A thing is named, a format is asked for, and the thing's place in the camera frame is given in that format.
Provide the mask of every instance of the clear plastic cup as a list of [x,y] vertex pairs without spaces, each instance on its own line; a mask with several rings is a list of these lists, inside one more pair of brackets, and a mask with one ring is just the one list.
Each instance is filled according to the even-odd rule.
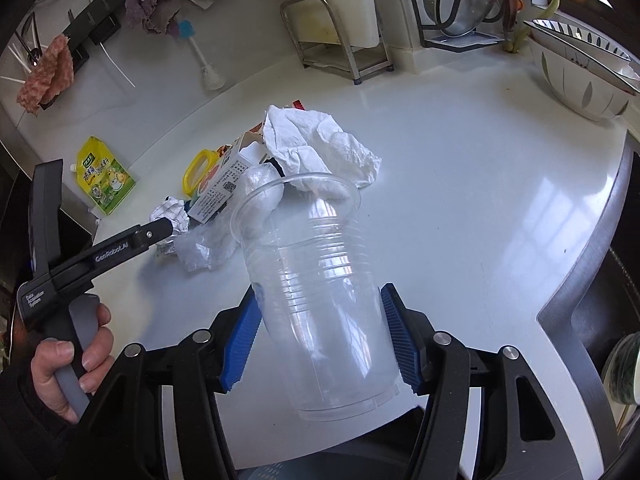
[[359,206],[348,180],[305,173],[259,187],[231,219],[289,398],[306,420],[359,415],[398,394]]

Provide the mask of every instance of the white countertop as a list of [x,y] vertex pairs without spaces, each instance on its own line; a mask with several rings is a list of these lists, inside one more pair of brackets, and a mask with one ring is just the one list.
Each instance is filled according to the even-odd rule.
[[[602,473],[590,419],[574,382],[536,321],[571,271],[600,217],[622,156],[626,127],[591,123],[553,98],[529,54],[482,49],[421,76],[385,73],[361,86],[303,70],[288,59],[191,114],[132,167],[140,181],[98,239],[148,221],[203,148],[257,124],[269,104],[300,99],[332,114],[383,159],[362,192],[360,223],[379,284],[393,282],[471,348],[523,353],[547,391],[586,480]],[[135,125],[130,124],[135,135]],[[149,251],[95,280],[113,312],[114,353],[178,343],[236,306],[248,276],[237,250],[221,269],[188,274]],[[217,396],[237,468],[288,460],[373,430],[420,403],[408,386],[377,410],[307,422],[289,405],[272,343],[260,327],[242,380]],[[478,414],[470,410],[469,426]],[[475,447],[471,430],[467,450]],[[473,451],[465,452],[469,473]]]

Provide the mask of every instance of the purple cloth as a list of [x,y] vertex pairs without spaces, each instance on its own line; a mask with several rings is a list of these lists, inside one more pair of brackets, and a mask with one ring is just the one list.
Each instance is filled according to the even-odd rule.
[[172,18],[169,21],[169,24],[166,26],[166,33],[173,38],[180,38],[180,27],[175,19]]
[[169,24],[174,22],[174,17],[180,10],[180,2],[174,0],[163,0],[151,13],[151,16],[144,23],[146,30],[157,32],[158,34],[170,34]]
[[125,8],[127,10],[126,19],[129,27],[134,28],[140,23],[143,23],[145,28],[155,30],[154,25],[152,23],[150,24],[150,19],[156,6],[161,1],[162,0],[125,0]]

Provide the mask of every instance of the carton box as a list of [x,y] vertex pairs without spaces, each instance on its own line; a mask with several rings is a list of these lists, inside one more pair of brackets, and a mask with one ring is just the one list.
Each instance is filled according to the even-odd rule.
[[250,130],[242,134],[198,184],[188,215],[200,223],[208,221],[231,197],[240,176],[266,158],[267,150],[260,133]]

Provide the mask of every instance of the grey handle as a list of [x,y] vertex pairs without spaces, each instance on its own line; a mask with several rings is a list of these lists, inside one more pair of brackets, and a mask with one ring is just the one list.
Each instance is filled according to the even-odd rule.
[[[95,294],[83,294],[69,303],[69,314],[83,351],[91,344],[98,332],[98,305],[100,305],[100,298]],[[78,377],[72,366],[60,368],[55,373],[55,377],[69,405],[78,418],[81,417],[89,405],[89,398],[80,388]]]

